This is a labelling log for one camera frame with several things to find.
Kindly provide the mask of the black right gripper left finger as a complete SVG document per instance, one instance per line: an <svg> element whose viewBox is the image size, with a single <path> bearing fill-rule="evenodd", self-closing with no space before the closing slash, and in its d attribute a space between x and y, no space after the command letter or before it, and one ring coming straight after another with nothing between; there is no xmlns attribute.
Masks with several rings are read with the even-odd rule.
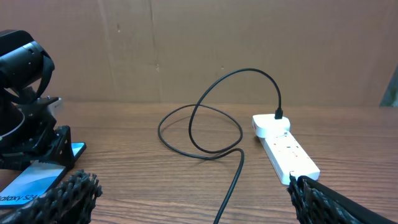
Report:
<svg viewBox="0 0 398 224"><path fill-rule="evenodd" d="M89 224L102 193L96 174L78 170L31 202L1 215L1 224Z"/></svg>

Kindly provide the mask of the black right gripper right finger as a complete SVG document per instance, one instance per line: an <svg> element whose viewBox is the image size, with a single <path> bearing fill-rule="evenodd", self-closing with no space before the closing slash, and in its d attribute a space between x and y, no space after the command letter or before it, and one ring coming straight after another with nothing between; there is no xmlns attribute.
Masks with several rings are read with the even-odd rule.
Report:
<svg viewBox="0 0 398 224"><path fill-rule="evenodd" d="M287 191L301 224L395 224L305 175L289 179Z"/></svg>

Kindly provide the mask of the black Samsung Galaxy smartphone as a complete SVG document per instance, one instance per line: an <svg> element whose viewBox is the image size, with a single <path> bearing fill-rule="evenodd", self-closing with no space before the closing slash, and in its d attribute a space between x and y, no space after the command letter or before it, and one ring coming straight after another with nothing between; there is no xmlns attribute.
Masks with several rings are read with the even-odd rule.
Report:
<svg viewBox="0 0 398 224"><path fill-rule="evenodd" d="M34 161L1 191L1 209L17 208L55 187L66 175L64 166Z"/></svg>

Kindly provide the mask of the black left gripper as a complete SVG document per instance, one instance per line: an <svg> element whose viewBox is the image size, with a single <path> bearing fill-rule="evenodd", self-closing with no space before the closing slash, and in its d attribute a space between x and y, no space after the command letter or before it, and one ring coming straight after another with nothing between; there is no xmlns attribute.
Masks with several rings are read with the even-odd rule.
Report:
<svg viewBox="0 0 398 224"><path fill-rule="evenodd" d="M24 30L1 31L1 168L24 170L31 161L72 169L71 129L60 126L43 98L55 69L44 48Z"/></svg>

